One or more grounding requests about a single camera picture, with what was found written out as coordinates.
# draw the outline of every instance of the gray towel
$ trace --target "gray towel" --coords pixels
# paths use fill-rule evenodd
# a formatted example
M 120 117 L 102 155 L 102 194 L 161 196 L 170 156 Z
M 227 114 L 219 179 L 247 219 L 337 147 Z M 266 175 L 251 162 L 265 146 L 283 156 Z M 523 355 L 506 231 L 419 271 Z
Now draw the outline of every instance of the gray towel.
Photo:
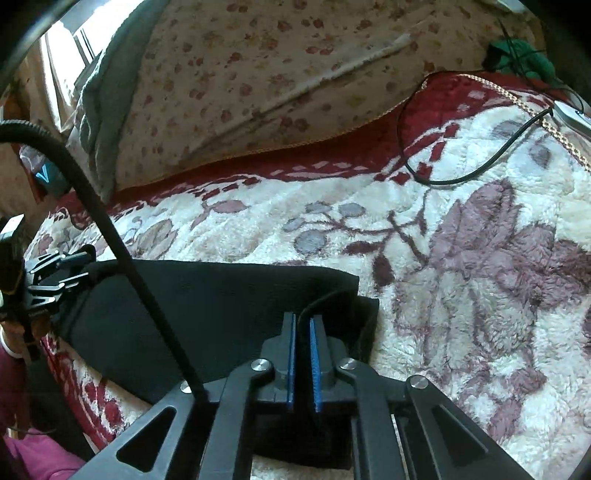
M 131 12 L 100 56 L 84 85 L 80 143 L 89 155 L 92 179 L 103 202 L 115 189 L 121 129 L 127 118 L 139 67 L 152 30 L 169 0 L 144 0 Z

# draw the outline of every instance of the white bracelet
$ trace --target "white bracelet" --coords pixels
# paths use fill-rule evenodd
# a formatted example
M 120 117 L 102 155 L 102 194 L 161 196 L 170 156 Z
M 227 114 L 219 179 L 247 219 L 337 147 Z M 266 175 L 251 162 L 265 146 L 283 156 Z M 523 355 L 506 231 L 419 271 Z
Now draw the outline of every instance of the white bracelet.
M 20 353 L 15 353 L 8 347 L 6 343 L 6 339 L 4 338 L 4 328 L 0 325 L 0 344 L 2 348 L 4 348 L 5 352 L 10 355 L 12 358 L 21 359 L 22 355 Z

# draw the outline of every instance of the silver screw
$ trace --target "silver screw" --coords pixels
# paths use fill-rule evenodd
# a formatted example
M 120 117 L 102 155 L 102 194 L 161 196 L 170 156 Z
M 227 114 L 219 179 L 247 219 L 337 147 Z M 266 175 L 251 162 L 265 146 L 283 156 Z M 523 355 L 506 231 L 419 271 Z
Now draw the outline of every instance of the silver screw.
M 343 358 L 339 362 L 339 367 L 341 367 L 343 370 L 355 370 L 357 367 L 357 360 L 353 358 Z
M 422 375 L 413 375 L 410 378 L 410 384 L 411 384 L 411 387 L 418 388 L 419 390 L 422 390 L 423 388 L 427 388 L 428 387 L 429 380 L 427 380 Z
M 271 362 L 265 358 L 257 358 L 251 363 L 251 368 L 255 372 L 266 372 L 271 368 Z
M 189 383 L 186 380 L 181 383 L 181 392 L 191 393 L 191 387 L 189 387 Z

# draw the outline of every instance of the folded black garment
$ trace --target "folded black garment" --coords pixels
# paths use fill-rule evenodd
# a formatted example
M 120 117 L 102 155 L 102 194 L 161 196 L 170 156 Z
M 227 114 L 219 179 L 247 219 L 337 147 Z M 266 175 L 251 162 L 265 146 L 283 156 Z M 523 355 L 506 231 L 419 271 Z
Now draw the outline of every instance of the folded black garment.
M 321 267 L 136 260 L 204 383 L 259 357 L 281 332 L 284 312 L 322 314 L 326 333 L 367 362 L 378 301 L 359 297 L 359 279 Z M 102 375 L 156 403 L 182 380 L 171 353 L 116 261 L 85 267 L 93 285 L 66 300 L 54 324 Z M 263 417 L 255 453 L 303 465 L 348 468 L 346 419 Z

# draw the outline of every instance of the white power adapter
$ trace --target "white power adapter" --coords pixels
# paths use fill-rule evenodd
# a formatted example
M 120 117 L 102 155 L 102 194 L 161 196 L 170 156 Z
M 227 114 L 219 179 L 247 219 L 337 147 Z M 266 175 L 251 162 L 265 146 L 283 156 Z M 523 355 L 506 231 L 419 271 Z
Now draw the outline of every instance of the white power adapter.
M 587 115 L 559 100 L 554 102 L 554 113 L 570 129 L 591 140 L 591 118 Z

